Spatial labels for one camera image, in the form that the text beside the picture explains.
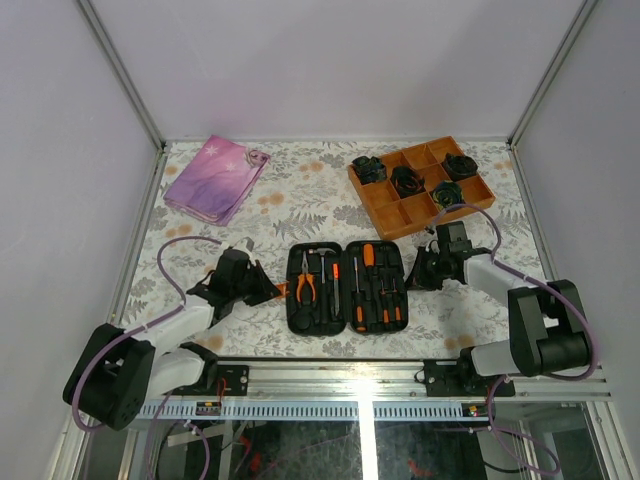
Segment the black tool case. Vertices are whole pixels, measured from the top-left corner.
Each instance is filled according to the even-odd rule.
[[[365,267],[364,248],[373,247],[374,263]],[[322,262],[318,250],[325,252],[325,283],[322,284]],[[304,286],[301,302],[296,299],[298,276],[301,273],[303,253],[307,254],[309,273],[313,275],[316,300]],[[354,259],[358,262],[358,286]],[[338,264],[339,310],[335,311],[334,264]],[[332,242],[294,245],[289,251],[287,264],[287,324],[299,335],[337,335],[347,323],[361,334],[392,333],[404,330],[409,323],[407,292],[404,286],[404,268],[398,246],[393,242],[373,240],[350,243],[346,250]],[[362,306],[363,322],[357,321],[356,306]]]

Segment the orange-handled pliers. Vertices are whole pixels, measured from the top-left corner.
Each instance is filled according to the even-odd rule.
[[[298,288],[296,288],[296,300],[302,303],[302,287],[308,284],[311,287],[311,301],[316,301],[316,287],[313,285],[313,275],[309,273],[309,262],[307,262],[307,252],[302,253],[302,273],[298,275]]]

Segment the floral tablecloth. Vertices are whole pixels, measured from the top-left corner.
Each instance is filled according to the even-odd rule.
[[[227,227],[215,227],[169,209],[162,200],[167,188],[202,146],[173,143],[164,177],[131,285],[122,325],[153,319],[178,303],[163,279],[155,256],[160,246],[181,235],[204,235],[233,245],[243,237],[255,241],[254,254],[274,283],[284,281],[287,253],[295,243],[377,239],[376,231],[348,177],[346,166],[360,155],[380,155],[407,142],[261,142],[251,148],[272,156],[251,194]],[[461,142],[476,159],[479,171],[497,199],[489,212],[503,232],[498,256],[529,275],[542,278],[542,268],[506,145]],[[495,238],[479,214],[464,219],[474,245],[492,246]],[[408,275],[426,233],[396,240]],[[169,273],[189,288],[216,265],[219,247],[185,241],[165,252]],[[233,313],[198,337],[220,355],[436,358],[457,355],[461,347],[507,338],[507,312],[482,292],[447,282],[442,291],[409,292],[409,326],[402,332],[360,336],[347,327],[340,335],[310,338],[287,328],[285,305],[272,300],[257,307],[236,304]]]

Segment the orange wooden tray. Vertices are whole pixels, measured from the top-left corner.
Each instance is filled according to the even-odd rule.
[[[464,155],[453,137],[443,137],[414,147],[382,155],[380,160],[387,167],[387,180],[362,185],[353,166],[349,165],[349,178],[358,192],[373,225],[382,240],[395,240],[424,230],[438,214],[438,207],[431,199],[431,192],[443,180],[451,180],[440,165],[447,153]],[[400,199],[389,178],[394,167],[405,165],[424,178],[426,192]],[[480,175],[456,182],[462,188],[465,202],[482,208],[493,205],[496,197]],[[474,213],[462,208],[447,213],[439,223],[447,223]]]

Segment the white wall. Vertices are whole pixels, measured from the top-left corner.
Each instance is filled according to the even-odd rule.
[[[167,138],[504,136],[582,0],[95,0]]]
[[[0,465],[43,474],[154,150],[70,0],[0,3]]]
[[[640,462],[640,3],[600,2],[519,145],[552,257],[599,334]]]

